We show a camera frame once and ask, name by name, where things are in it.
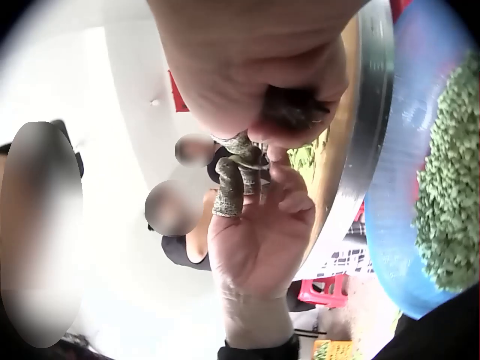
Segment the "chopped green vegetable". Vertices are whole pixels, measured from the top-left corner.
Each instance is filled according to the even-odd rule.
[[[417,177],[415,245],[424,272],[453,292],[479,279],[479,71],[479,54],[470,53],[448,79]]]
[[[328,352],[328,342],[321,344],[313,354],[313,360],[326,360]]]
[[[315,150],[317,146],[318,139],[299,149],[290,149],[287,151],[292,168],[300,173],[307,184],[313,181],[313,175],[315,173]]]

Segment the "tiled floor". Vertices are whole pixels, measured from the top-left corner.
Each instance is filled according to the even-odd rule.
[[[345,308],[319,309],[319,331],[331,340],[353,340],[355,360],[370,360],[392,339],[398,308],[375,275],[350,277],[347,289]]]

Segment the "blue plastic basin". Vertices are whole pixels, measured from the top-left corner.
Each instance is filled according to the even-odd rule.
[[[422,272],[411,226],[416,172],[429,151],[437,98],[474,41],[448,5],[414,0],[395,25],[395,80],[384,145],[365,198],[373,269],[387,295],[419,319],[454,297]]]

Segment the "wrist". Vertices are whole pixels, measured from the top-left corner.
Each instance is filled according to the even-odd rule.
[[[293,335],[286,298],[236,295],[222,299],[227,343],[232,348],[276,348]]]

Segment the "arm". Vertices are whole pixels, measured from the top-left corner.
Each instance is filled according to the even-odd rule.
[[[187,245],[187,257],[194,263],[200,263],[208,253],[207,233],[210,220],[212,219],[212,208],[216,191],[209,190],[204,196],[204,210],[197,226],[185,236]]]
[[[276,348],[293,336],[286,298],[228,296],[223,297],[222,307],[227,343],[232,348]]]

